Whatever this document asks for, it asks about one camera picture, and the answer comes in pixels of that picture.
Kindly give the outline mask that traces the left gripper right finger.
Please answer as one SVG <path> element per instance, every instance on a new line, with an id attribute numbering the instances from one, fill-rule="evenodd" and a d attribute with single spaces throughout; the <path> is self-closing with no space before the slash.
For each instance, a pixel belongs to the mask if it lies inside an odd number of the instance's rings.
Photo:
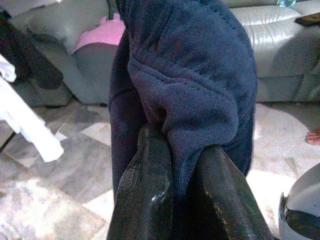
<path id="1" fill-rule="evenodd" d="M 220 146 L 197 162 L 197 237 L 201 240 L 271 240 L 245 176 Z"/>

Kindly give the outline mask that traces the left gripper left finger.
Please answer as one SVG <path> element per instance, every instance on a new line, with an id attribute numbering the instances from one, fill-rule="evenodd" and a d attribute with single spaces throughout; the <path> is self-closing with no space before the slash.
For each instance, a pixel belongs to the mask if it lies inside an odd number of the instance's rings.
<path id="1" fill-rule="evenodd" d="M 168 240 L 173 193 L 170 147 L 158 125 L 145 124 L 118 185 L 107 239 Z"/>

